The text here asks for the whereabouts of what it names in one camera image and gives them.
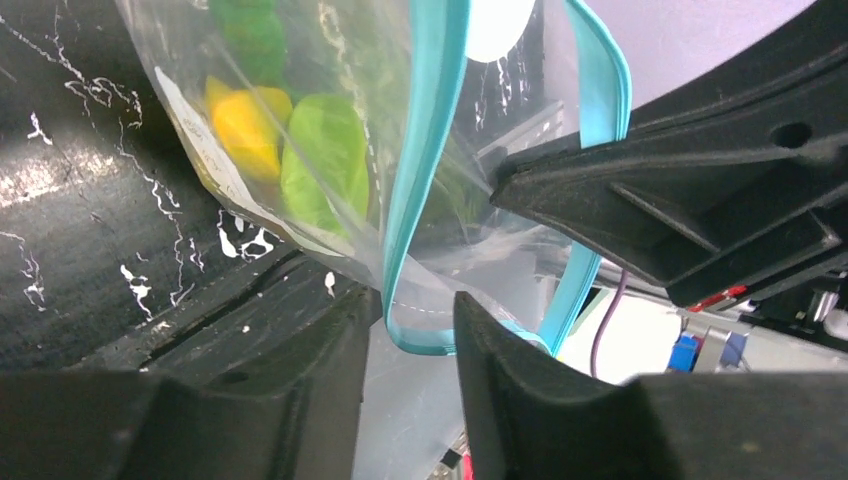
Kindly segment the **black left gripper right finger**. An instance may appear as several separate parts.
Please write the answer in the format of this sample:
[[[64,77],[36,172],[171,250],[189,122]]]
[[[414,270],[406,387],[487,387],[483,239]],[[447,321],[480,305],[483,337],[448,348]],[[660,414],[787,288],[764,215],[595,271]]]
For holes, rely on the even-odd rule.
[[[648,375],[615,386],[454,299],[478,479],[843,479],[842,372]]]

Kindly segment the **clear zip top bag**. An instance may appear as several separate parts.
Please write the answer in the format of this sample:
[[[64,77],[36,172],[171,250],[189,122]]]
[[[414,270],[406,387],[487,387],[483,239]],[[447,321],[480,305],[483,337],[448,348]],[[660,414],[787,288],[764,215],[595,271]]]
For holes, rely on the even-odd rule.
[[[555,38],[567,46],[562,77],[574,93],[548,124],[541,3],[505,57],[466,57],[470,1],[273,1],[287,41],[291,90],[349,99],[365,128],[368,211],[360,217],[325,195],[344,228],[301,224],[275,186],[239,172],[204,103],[209,75],[241,72],[223,44],[211,1],[121,1],[135,50],[203,186],[234,214],[292,241],[382,297],[388,335],[401,350],[455,352],[453,298],[471,294],[519,338],[556,354],[571,333],[601,258],[550,227],[492,204],[496,176],[528,139],[574,138],[580,147],[621,140],[632,82],[607,26],[582,1],[560,1]]]

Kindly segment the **green toy beans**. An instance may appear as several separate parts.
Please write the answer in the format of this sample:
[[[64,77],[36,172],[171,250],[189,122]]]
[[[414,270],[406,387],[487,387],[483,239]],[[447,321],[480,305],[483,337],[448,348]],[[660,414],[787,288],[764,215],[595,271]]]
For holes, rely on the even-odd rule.
[[[224,80],[236,89],[275,87],[290,97],[293,110],[279,130],[282,209],[295,221],[334,235],[345,231],[325,192],[331,190],[363,217],[368,211],[365,128],[348,98],[333,93],[291,90],[286,32],[273,1],[211,1],[208,4],[223,44],[240,70]]]

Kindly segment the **yellow toy corn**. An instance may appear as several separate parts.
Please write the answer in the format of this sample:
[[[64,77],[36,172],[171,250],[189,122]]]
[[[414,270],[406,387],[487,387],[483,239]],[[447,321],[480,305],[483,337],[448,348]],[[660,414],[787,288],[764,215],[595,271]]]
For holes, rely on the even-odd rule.
[[[289,95],[267,86],[236,89],[209,75],[204,100],[214,132],[240,172],[256,182],[278,181],[279,130],[293,110]]]

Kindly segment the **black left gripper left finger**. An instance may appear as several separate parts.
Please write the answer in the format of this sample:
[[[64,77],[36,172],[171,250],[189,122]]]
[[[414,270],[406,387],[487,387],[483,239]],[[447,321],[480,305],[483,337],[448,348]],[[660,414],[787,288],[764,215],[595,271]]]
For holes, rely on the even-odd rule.
[[[348,479],[375,291],[192,386],[140,371],[1,378],[5,479]]]

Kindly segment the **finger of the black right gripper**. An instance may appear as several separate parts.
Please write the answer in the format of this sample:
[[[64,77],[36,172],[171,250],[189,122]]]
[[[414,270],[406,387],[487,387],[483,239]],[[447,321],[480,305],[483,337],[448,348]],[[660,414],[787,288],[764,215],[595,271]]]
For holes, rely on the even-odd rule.
[[[492,203],[677,306],[761,300],[847,264],[847,5],[817,1],[639,107],[626,139],[509,156]]]

